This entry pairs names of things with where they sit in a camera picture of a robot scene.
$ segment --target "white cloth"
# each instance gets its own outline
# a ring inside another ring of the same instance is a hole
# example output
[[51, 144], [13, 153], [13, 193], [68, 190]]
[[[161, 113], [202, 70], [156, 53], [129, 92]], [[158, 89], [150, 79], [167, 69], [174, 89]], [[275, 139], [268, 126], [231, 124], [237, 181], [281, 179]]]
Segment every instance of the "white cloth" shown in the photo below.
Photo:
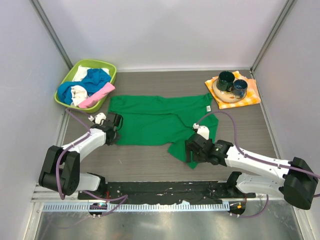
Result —
[[[91, 69], [91, 67], [85, 67], [85, 66], [78, 66], [78, 70], [76, 71], [72, 82], [80, 82], [82, 79], [84, 79], [87, 76], [87, 71], [88, 69]], [[101, 68], [103, 71], [105, 71], [108, 75], [109, 74], [109, 69], [108, 68]]]
[[82, 103], [84, 100], [88, 98], [87, 90], [79, 85], [75, 85], [71, 87], [71, 95], [72, 95], [72, 103], [71, 105], [74, 105], [78, 107], [80, 103]]

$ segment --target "orange gingham cloth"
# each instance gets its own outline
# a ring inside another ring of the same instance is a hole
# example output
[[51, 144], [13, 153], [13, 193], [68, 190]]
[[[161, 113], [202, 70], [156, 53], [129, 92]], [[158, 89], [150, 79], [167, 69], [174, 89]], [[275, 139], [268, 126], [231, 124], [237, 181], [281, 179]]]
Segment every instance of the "orange gingham cloth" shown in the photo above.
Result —
[[252, 105], [252, 104], [259, 104], [261, 102], [261, 99], [259, 97], [256, 80], [255, 79], [247, 79], [245, 76], [242, 76], [239, 73], [239, 71], [234, 71], [233, 74], [236, 79], [242, 79], [248, 83], [248, 89], [246, 91], [245, 98], [238, 101], [238, 102], [235, 102], [235, 103], [223, 102], [222, 100], [220, 100], [216, 96], [216, 94], [214, 93], [214, 91], [212, 89], [212, 84], [218, 78], [217, 76], [204, 82], [206, 87], [209, 89], [210, 93], [214, 97], [215, 101], [218, 103], [219, 109], [229, 109], [229, 108], [248, 106], [248, 105]]

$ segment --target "blue towel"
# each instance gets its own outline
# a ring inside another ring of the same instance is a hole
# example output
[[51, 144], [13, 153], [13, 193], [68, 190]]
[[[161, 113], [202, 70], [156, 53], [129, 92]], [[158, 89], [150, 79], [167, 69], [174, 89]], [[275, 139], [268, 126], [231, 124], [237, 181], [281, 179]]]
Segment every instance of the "blue towel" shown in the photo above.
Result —
[[98, 92], [106, 83], [110, 82], [111, 77], [101, 68], [88, 69], [87, 75], [82, 81], [66, 81], [58, 87], [57, 93], [60, 102], [71, 105], [71, 87], [79, 85], [84, 87], [90, 97]]

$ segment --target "green garment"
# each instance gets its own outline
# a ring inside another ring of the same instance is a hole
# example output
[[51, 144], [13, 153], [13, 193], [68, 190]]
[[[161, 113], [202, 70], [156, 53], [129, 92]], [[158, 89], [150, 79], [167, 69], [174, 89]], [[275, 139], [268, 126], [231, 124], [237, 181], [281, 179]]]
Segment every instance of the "green garment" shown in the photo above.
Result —
[[[118, 145], [156, 146], [172, 143], [168, 152], [185, 162], [185, 140], [194, 134], [193, 124], [207, 113], [210, 93], [199, 96], [164, 98], [161, 96], [121, 95], [111, 98], [109, 111], [123, 116]], [[214, 141], [218, 119], [205, 118], [201, 125], [210, 130]], [[197, 163], [188, 163], [194, 169]]]

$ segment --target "pink towel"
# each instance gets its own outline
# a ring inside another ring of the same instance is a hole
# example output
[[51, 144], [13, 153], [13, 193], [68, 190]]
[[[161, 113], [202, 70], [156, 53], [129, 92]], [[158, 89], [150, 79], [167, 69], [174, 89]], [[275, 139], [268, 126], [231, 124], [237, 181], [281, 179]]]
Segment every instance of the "pink towel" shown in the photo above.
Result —
[[115, 90], [115, 86], [113, 86], [110, 82], [107, 82], [103, 88], [101, 88], [99, 91], [94, 93], [91, 97], [87, 98], [83, 102], [81, 102], [78, 106], [81, 109], [88, 109], [93, 107], [94, 105], [99, 102], [102, 98], [104, 98], [108, 93]]

